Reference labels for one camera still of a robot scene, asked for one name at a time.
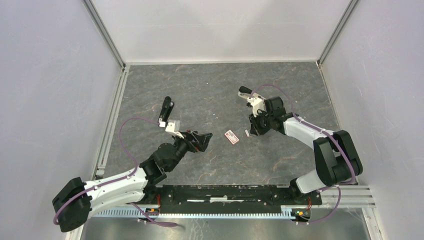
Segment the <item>staple tray box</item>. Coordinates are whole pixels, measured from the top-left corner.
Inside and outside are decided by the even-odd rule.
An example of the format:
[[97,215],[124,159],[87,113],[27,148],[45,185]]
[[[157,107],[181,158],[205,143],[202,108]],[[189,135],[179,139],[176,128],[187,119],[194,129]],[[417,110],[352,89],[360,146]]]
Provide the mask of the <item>staple tray box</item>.
[[250,131],[249,130],[245,130],[245,134],[246,134],[246,136],[248,137],[248,138],[250,138],[251,136],[252,136],[252,134],[250,133]]

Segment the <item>black stapler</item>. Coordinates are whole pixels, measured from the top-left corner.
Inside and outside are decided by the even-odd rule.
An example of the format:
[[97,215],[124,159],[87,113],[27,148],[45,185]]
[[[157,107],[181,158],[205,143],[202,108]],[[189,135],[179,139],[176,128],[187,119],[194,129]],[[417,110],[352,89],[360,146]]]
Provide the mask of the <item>black stapler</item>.
[[175,106],[175,103],[172,101],[172,98],[170,96],[166,96],[162,103],[161,111],[159,114],[159,118],[158,118],[159,123],[161,122],[166,123],[168,121],[174,106]]

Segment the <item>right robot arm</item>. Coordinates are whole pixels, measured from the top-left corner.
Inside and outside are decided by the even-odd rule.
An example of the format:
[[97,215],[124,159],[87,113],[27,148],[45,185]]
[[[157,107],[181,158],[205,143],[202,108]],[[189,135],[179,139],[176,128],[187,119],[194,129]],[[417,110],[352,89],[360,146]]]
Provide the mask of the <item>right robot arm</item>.
[[287,112],[280,97],[249,97],[247,106],[252,109],[248,117],[252,135],[261,136],[274,130],[313,150],[315,168],[289,184],[288,196],[293,203],[302,204],[313,191],[350,184],[362,174],[363,165],[347,131],[326,130]]

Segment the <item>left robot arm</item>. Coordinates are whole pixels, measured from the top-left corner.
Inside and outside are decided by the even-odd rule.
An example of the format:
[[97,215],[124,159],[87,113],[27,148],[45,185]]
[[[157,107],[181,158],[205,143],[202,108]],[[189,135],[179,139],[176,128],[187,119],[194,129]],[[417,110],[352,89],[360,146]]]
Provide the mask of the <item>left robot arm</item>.
[[148,159],[130,170],[99,180],[72,178],[52,200],[54,225],[66,233],[103,210],[139,201],[153,203],[157,198],[156,184],[164,180],[188,152],[204,152],[212,137],[212,133],[179,132],[173,136],[173,143],[162,143]]

